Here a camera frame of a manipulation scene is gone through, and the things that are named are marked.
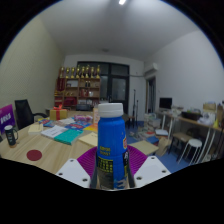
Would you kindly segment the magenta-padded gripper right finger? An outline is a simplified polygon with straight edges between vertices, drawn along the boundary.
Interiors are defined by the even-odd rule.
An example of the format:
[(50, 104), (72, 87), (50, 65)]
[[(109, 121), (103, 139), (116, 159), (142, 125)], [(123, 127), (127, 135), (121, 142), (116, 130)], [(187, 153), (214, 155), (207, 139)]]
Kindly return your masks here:
[(133, 146), (128, 146), (128, 151), (128, 180), (131, 188), (140, 188), (170, 175), (170, 171), (156, 156), (147, 156)]

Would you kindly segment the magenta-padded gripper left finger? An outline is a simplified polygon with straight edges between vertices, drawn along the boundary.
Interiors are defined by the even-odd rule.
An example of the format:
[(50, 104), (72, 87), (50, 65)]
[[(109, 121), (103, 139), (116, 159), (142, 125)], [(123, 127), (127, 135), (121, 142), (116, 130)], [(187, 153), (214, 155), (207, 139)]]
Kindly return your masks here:
[(95, 189), (97, 186), (96, 152), (97, 148), (93, 147), (77, 159), (68, 159), (56, 175), (81, 187)]

